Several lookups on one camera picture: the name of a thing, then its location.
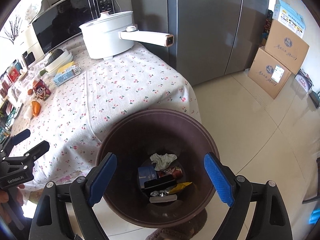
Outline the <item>dark green squash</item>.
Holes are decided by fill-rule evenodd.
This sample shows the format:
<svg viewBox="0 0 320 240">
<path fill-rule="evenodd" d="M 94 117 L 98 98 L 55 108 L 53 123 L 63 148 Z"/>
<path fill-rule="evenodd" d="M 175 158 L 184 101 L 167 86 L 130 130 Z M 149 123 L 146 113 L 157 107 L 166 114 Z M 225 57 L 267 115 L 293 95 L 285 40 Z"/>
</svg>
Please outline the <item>dark green squash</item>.
<svg viewBox="0 0 320 240">
<path fill-rule="evenodd" d="M 48 62 L 47 64 L 51 64 L 52 62 L 54 62 L 58 57 L 60 57 L 62 54 L 64 53 L 64 51 L 62 49 L 56 49 L 55 51 L 52 51 L 50 53 L 50 57 L 48 58 Z"/>
</svg>

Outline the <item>red cartoon drink can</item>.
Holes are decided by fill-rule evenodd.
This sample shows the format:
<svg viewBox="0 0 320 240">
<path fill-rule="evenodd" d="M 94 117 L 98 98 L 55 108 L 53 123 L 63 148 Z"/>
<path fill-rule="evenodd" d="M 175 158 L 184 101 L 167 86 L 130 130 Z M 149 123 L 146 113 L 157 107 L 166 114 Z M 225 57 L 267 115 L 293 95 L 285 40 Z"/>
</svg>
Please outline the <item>red cartoon drink can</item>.
<svg viewBox="0 0 320 240">
<path fill-rule="evenodd" d="M 46 101 L 51 96 L 50 89 L 41 79 L 33 81 L 33 91 L 36 96 L 43 101 Z"/>
</svg>

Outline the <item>white electric cooking pot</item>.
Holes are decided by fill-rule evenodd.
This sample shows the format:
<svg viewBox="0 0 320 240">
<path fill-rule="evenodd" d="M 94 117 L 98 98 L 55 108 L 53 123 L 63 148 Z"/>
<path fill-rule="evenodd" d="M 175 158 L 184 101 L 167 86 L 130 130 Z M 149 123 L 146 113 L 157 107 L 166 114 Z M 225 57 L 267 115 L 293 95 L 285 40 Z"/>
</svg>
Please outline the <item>white electric cooking pot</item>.
<svg viewBox="0 0 320 240">
<path fill-rule="evenodd" d="M 174 44 L 174 36 L 154 31 L 140 31 L 133 22 L 133 12 L 102 12 L 100 17 L 79 26 L 89 57 L 109 59 L 131 49 L 135 42 L 161 47 Z"/>
</svg>

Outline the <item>light blue printed box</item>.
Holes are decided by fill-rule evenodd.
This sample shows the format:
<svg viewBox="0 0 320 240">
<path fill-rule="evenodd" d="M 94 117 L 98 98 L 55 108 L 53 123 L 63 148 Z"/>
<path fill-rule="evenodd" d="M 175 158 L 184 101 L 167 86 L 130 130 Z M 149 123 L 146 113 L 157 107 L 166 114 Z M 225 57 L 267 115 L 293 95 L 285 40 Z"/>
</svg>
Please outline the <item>light blue printed box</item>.
<svg viewBox="0 0 320 240">
<path fill-rule="evenodd" d="M 277 20 L 297 36 L 303 38 L 306 29 L 304 18 L 286 2 L 277 0 L 274 6 L 272 19 Z"/>
</svg>

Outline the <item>white tissue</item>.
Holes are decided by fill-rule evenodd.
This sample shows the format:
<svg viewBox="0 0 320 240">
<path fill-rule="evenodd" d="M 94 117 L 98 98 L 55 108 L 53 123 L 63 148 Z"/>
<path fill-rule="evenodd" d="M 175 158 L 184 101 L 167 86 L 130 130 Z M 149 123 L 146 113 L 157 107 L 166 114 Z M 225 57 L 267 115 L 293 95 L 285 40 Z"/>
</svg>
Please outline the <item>white tissue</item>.
<svg viewBox="0 0 320 240">
<path fill-rule="evenodd" d="M 30 121 L 33 118 L 33 109 L 31 106 L 27 108 L 23 117 L 25 120 L 28 120 L 28 121 Z"/>
</svg>

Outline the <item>orange peel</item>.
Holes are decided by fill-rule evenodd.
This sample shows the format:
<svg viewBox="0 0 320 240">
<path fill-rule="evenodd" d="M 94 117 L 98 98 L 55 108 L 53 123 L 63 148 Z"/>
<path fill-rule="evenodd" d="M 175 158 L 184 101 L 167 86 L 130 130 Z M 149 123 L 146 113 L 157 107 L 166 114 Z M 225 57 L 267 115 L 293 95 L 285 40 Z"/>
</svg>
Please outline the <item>orange peel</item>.
<svg viewBox="0 0 320 240">
<path fill-rule="evenodd" d="M 41 110 L 41 104 L 38 101 L 31 102 L 33 116 L 38 116 Z"/>
</svg>

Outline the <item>light blue milk carton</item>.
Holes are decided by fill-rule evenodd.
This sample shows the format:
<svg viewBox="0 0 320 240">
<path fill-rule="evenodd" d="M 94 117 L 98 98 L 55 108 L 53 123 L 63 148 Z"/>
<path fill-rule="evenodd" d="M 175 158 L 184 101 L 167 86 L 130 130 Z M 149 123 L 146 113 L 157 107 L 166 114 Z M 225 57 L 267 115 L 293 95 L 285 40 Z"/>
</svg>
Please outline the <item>light blue milk carton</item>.
<svg viewBox="0 0 320 240">
<path fill-rule="evenodd" d="M 80 65 L 74 64 L 69 67 L 62 67 L 59 69 L 57 74 L 54 76 L 53 81 L 54 84 L 59 87 L 60 85 L 64 84 L 65 82 L 69 81 L 70 79 L 78 76 L 81 73 Z"/>
</svg>

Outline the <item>yellow napkin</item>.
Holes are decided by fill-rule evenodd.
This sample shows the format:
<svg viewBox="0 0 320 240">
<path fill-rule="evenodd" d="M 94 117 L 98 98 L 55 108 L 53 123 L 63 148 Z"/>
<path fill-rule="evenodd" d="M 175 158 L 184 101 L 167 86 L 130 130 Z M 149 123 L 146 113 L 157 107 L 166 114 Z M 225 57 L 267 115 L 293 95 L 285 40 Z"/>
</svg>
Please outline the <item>yellow napkin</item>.
<svg viewBox="0 0 320 240">
<path fill-rule="evenodd" d="M 68 69 L 69 67 L 73 66 L 74 64 L 75 64 L 74 61 L 65 64 L 64 66 L 62 66 L 62 67 L 60 67 L 60 68 L 58 69 L 57 74 L 62 73 L 63 71 L 65 71 L 65 70 Z"/>
</svg>

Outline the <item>cardboard box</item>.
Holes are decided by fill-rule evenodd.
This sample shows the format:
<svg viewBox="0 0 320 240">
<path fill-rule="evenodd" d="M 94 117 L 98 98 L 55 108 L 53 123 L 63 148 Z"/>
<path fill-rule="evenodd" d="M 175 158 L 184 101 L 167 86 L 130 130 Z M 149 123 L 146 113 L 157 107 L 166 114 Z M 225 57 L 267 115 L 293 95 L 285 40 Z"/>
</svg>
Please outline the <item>cardboard box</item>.
<svg viewBox="0 0 320 240">
<path fill-rule="evenodd" d="M 289 79 L 291 72 L 260 47 L 248 72 L 250 77 L 271 98 L 275 99 Z"/>
<path fill-rule="evenodd" d="M 265 51 L 290 72 L 297 74 L 308 53 L 309 45 L 289 28 L 273 20 L 265 44 Z"/>
</svg>

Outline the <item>cherry pattern tablecloth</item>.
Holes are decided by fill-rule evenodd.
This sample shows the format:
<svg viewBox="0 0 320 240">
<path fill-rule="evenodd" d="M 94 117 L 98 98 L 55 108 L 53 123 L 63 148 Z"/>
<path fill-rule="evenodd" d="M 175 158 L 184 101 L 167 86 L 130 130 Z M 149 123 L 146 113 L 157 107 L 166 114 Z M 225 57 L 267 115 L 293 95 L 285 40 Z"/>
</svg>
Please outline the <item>cherry pattern tablecloth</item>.
<svg viewBox="0 0 320 240">
<path fill-rule="evenodd" d="M 73 54 L 81 73 L 59 87 L 45 75 L 51 96 L 40 102 L 39 115 L 30 121 L 23 116 L 36 98 L 22 92 L 23 107 L 11 129 L 12 134 L 31 132 L 13 148 L 13 156 L 44 140 L 50 144 L 49 151 L 35 162 L 34 179 L 25 184 L 25 200 L 39 198 L 49 181 L 64 184 L 88 174 L 111 127 L 130 114 L 167 108 L 200 119 L 188 81 L 140 43 L 110 60 L 91 59 L 81 36 L 62 48 Z"/>
</svg>

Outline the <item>black plastic food tray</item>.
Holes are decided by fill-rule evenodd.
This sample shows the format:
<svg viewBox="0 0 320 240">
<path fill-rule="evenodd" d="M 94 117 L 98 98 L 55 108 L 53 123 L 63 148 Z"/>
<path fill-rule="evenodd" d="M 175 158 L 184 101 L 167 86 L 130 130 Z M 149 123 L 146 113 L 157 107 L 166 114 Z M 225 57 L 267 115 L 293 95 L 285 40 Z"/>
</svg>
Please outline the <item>black plastic food tray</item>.
<svg viewBox="0 0 320 240">
<path fill-rule="evenodd" d="M 175 183 L 176 183 L 176 179 L 173 177 L 173 175 L 167 175 L 167 176 L 160 177 L 158 179 L 146 181 L 144 183 L 144 189 L 160 190 L 162 188 L 172 186 Z"/>
</svg>

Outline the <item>white bag on floor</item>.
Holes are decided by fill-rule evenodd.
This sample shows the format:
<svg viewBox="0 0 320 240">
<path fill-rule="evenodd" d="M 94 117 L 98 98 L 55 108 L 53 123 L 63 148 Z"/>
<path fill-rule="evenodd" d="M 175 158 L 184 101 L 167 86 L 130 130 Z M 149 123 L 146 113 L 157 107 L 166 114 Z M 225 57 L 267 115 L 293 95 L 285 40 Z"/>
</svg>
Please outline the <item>white bag on floor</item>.
<svg viewBox="0 0 320 240">
<path fill-rule="evenodd" d="M 307 93 L 312 89 L 313 82 L 311 81 L 310 76 L 304 71 L 303 68 L 300 68 L 298 73 L 295 75 L 295 79 Z"/>
</svg>

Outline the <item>grey refrigerator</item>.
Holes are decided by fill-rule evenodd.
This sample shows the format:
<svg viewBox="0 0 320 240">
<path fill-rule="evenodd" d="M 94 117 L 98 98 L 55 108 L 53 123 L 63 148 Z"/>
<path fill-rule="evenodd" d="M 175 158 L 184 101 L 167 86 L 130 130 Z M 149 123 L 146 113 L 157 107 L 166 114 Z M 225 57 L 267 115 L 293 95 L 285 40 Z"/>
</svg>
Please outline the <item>grey refrigerator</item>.
<svg viewBox="0 0 320 240">
<path fill-rule="evenodd" d="M 169 48 L 149 51 L 192 85 L 249 68 L 259 47 L 269 0 L 131 0 L 144 31 L 170 33 Z"/>
</svg>

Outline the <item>black microwave oven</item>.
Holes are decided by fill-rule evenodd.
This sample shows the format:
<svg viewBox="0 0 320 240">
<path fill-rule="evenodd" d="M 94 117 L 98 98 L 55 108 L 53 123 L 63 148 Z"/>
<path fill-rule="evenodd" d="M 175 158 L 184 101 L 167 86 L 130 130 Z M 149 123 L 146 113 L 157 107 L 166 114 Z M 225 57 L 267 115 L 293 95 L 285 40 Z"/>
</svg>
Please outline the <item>black microwave oven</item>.
<svg viewBox="0 0 320 240">
<path fill-rule="evenodd" d="M 32 21 L 36 38 L 44 54 L 81 34 L 80 25 L 114 13 L 113 0 L 62 0 L 40 13 Z"/>
</svg>

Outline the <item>blue cookie box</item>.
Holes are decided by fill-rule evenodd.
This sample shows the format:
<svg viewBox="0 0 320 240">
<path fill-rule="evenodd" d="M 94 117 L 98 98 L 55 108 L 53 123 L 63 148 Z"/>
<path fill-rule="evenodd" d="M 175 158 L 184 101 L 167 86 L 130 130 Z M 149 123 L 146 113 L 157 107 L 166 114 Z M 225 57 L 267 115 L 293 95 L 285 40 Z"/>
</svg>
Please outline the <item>blue cookie box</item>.
<svg viewBox="0 0 320 240">
<path fill-rule="evenodd" d="M 152 165 L 138 168 L 138 181 L 141 189 L 144 189 L 145 182 L 157 179 L 157 172 Z"/>
</svg>

